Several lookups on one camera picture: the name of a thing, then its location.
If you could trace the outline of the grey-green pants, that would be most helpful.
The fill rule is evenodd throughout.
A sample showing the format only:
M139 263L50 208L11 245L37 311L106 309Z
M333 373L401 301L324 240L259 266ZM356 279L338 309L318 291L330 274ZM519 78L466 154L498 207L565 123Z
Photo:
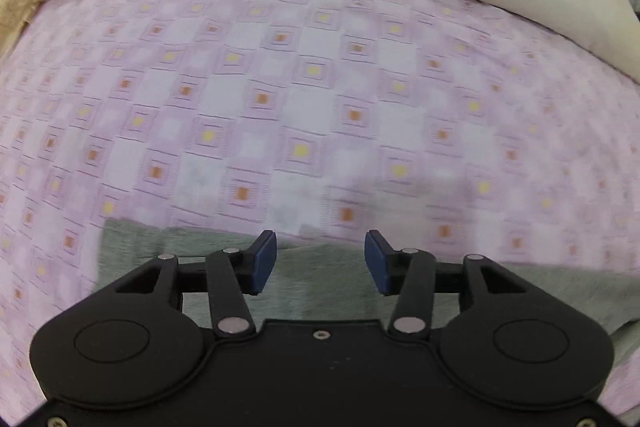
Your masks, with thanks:
M201 262L213 251L250 246L250 236L196 228L159 229L129 220L107 220L98 254L98 285L104 287L159 254L183 263ZM639 358L637 277L577 268L514 265L508 270L597 321L611 336L614 363ZM256 323L303 321L388 321L392 297L378 293L361 248L335 242L279 239L269 281L247 300Z

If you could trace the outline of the pink checkered bed sheet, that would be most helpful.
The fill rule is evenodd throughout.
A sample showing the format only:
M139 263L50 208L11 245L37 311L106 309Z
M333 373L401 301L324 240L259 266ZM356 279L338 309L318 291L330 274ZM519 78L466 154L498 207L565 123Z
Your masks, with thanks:
M639 280L639 88L472 0L51 0L1 63L1 414L107 220Z

